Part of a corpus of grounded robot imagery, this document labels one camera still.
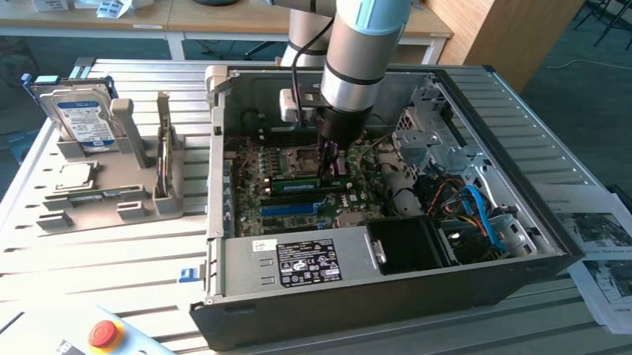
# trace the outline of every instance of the power supply label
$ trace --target power supply label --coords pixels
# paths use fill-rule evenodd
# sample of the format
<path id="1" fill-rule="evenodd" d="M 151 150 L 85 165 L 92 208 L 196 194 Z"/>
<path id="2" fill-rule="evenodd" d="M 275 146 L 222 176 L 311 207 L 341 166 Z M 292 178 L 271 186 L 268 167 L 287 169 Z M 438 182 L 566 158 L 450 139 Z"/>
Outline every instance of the power supply label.
<path id="1" fill-rule="evenodd" d="M 284 287 L 342 280 L 334 240 L 276 244 L 278 270 Z"/>

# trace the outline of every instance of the slotted aluminum table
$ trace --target slotted aluminum table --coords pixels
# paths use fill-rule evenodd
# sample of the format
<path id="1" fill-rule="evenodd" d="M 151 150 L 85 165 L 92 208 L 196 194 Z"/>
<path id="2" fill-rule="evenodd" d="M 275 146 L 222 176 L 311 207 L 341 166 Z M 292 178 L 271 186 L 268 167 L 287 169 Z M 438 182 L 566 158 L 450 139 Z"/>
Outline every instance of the slotted aluminum table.
<path id="1" fill-rule="evenodd" d="M 207 61 L 97 60 L 73 74 L 115 79 L 135 101 L 141 134 L 157 127 L 155 92 L 171 93 L 172 122 L 186 135 L 186 216 L 136 226 L 18 240 L 0 236 L 0 322 L 17 300 L 51 302 L 55 294 L 101 305 L 177 354 L 212 354 L 183 304 L 176 276 L 206 256 L 206 177 L 210 110 L 203 85 Z M 598 184 L 494 72 L 445 67 L 533 182 Z M 41 183 L 56 132 L 44 124 L 0 205 L 12 218 Z M 235 354 L 632 354 L 632 336 L 594 323 L 566 273 L 525 286 L 495 306 L 260 345 Z"/>

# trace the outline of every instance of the blue clip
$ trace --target blue clip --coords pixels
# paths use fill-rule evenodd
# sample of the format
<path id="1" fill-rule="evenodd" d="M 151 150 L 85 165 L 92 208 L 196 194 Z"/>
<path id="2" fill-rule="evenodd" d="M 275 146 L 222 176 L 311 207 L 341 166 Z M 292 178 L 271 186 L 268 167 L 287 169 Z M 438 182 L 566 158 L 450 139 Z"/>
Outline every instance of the blue clip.
<path id="1" fill-rule="evenodd" d="M 194 283 L 199 281 L 199 272 L 196 268 L 183 268 L 180 270 L 180 277 L 177 283 Z"/>
<path id="2" fill-rule="evenodd" d="M 327 199 L 324 199 L 323 202 L 316 202 L 312 204 L 314 214 L 318 214 L 319 208 L 326 202 L 327 202 Z"/>
<path id="3" fill-rule="evenodd" d="M 21 75 L 21 87 L 27 90 L 27 93 L 31 95 L 32 100 L 36 102 L 37 106 L 40 105 L 40 100 L 37 100 L 36 94 L 32 92 L 32 76 L 27 72 Z"/>
<path id="4" fill-rule="evenodd" d="M 108 86 L 109 96 L 112 98 L 119 98 L 119 93 L 116 92 L 116 88 L 115 88 L 115 79 L 109 75 L 105 76 L 104 79 Z"/>

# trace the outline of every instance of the emergency stop button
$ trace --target emergency stop button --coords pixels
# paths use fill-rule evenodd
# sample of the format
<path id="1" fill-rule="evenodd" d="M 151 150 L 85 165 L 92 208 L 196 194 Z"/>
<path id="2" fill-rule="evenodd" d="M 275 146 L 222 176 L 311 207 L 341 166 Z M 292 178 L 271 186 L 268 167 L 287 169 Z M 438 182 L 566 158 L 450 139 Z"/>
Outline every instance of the emergency stop button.
<path id="1" fill-rule="evenodd" d="M 107 348 L 116 341 L 119 336 L 119 329 L 115 323 L 108 320 L 101 320 L 89 331 L 88 343 L 95 348 Z"/>

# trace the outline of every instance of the circuit board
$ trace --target circuit board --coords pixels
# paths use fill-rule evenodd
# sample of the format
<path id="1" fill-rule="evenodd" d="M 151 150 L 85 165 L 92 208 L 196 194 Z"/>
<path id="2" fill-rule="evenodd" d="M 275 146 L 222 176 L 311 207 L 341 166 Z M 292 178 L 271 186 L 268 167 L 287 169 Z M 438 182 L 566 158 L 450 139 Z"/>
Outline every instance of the circuit board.
<path id="1" fill-rule="evenodd" d="M 361 154 L 371 146 L 365 140 L 350 147 L 346 156 L 346 172 L 335 192 L 314 192 L 319 208 L 312 213 L 275 212 L 275 216 L 262 213 L 263 205 L 271 200 L 270 179 L 302 181 L 315 179 L 316 146 L 268 147 L 251 141 L 240 144 L 234 158 L 232 181 L 235 186 L 235 236 L 250 237 L 264 234 L 280 234 L 294 231 L 330 229 L 339 227 L 339 222 L 353 216 L 354 220 L 383 217 L 381 213 L 382 200 L 373 194 L 369 182 L 382 186 L 381 174 L 361 169 Z"/>

